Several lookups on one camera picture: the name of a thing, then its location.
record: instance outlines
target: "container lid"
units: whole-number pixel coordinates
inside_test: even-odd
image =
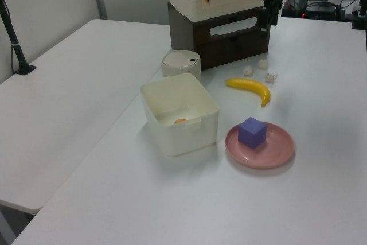
[[[199,58],[200,56],[196,52],[175,50],[163,59],[163,63],[171,67],[185,68],[194,65]]]

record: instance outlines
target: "yellow banana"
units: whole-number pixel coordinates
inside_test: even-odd
[[[246,90],[250,90],[259,94],[262,99],[261,107],[266,106],[266,104],[270,100],[270,91],[269,89],[259,81],[250,80],[250,79],[239,79],[239,78],[231,78],[225,81],[225,84],[234,87],[234,88],[242,88]]]

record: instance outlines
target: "black lamp arm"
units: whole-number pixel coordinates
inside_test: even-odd
[[[11,46],[13,47],[19,61],[19,70],[15,73],[20,75],[27,75],[29,72],[35,70],[36,66],[29,65],[24,58],[22,48],[19,44],[17,35],[15,34],[13,25],[11,24],[9,14],[7,12],[5,0],[0,0],[0,15],[9,36]]]

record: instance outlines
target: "gray floor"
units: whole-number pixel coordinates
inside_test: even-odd
[[[33,215],[17,211],[16,209],[8,208],[3,205],[0,205],[0,212],[3,214],[15,236],[20,235],[20,233],[25,229],[25,227],[34,217]],[[0,245],[10,245],[1,235],[1,230],[3,229],[0,229]]]

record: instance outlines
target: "drawer handle opening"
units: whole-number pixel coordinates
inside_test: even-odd
[[[228,23],[225,25],[221,25],[221,26],[217,26],[217,27],[213,27],[210,29],[209,33],[214,36],[214,35],[223,35],[223,34],[229,34],[229,33],[233,33],[233,32],[237,32],[237,31],[241,31],[244,29],[248,29],[251,27],[254,27],[257,23],[257,18],[256,17],[251,17],[251,18],[247,18],[245,20],[240,20],[240,21],[236,21],[233,23]]]

